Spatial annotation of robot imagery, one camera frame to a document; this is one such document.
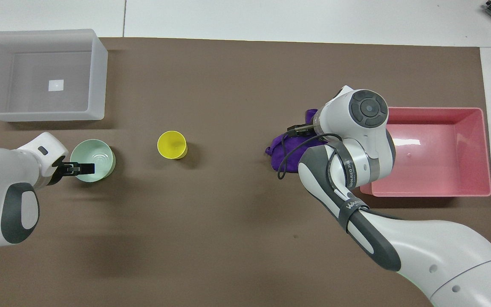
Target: strap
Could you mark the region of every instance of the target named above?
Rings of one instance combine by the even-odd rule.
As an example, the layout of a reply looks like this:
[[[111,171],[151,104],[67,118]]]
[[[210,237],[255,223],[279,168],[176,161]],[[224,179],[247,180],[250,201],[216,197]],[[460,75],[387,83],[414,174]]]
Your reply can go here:
[[[342,226],[346,233],[347,222],[349,221],[350,216],[360,208],[369,209],[369,206],[367,206],[367,204],[365,204],[357,197],[352,197],[349,200],[346,200],[344,204],[340,207],[341,211],[338,214],[338,223]]]

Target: black cable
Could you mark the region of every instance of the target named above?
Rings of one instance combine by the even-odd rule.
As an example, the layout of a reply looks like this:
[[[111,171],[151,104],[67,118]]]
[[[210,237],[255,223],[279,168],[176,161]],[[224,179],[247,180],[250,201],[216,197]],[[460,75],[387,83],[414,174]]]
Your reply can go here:
[[[334,136],[335,138],[338,138],[340,141],[342,141],[342,138],[341,136],[339,136],[338,134],[334,134],[334,133],[322,133],[322,134],[319,134],[318,136],[312,136],[311,138],[309,138],[308,140],[300,143],[300,145],[298,145],[297,147],[293,148],[292,151],[290,151],[289,153],[285,153],[285,144],[284,144],[284,138],[287,136],[288,134],[285,133],[283,135],[283,137],[281,138],[281,146],[283,147],[283,154],[284,154],[284,158],[283,160],[281,160],[281,163],[278,167],[278,179],[283,179],[283,177],[285,177],[285,174],[287,172],[287,159],[295,152],[297,151],[297,149],[299,149],[300,147],[306,145],[307,143],[315,140],[315,139],[318,139],[318,138],[322,138],[323,136]]]

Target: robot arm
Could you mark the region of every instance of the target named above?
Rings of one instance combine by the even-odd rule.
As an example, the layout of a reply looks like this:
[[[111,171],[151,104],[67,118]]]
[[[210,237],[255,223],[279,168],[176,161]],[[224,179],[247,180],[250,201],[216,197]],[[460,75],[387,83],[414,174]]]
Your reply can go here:
[[[0,246],[24,241],[39,219],[35,189],[56,183],[67,170],[68,150],[44,132],[15,150],[0,148]]]
[[[364,105],[372,100],[377,113]],[[357,107],[366,110],[361,120],[354,114]],[[372,118],[376,125],[365,124]],[[298,165],[302,184],[371,259],[408,278],[434,305],[491,306],[491,244],[483,236],[448,221],[383,216],[349,191],[389,175],[395,151],[386,122],[380,95],[344,87],[314,116],[318,134],[335,133],[343,140],[306,150]]]

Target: translucent plastic bin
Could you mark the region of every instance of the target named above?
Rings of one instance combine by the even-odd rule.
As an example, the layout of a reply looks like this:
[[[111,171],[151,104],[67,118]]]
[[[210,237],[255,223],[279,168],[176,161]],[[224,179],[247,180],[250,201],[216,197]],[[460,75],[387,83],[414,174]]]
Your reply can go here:
[[[0,32],[0,120],[100,120],[107,49],[91,29]]]
[[[361,186],[380,197],[491,195],[484,115],[477,107],[390,107],[392,173]]]

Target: pink plastic tray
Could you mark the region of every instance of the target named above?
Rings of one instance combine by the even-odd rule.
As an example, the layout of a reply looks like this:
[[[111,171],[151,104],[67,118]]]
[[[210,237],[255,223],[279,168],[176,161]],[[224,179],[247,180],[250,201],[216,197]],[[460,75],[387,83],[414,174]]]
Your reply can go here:
[[[390,107],[395,166],[361,186],[380,197],[489,196],[484,115],[477,107]]]

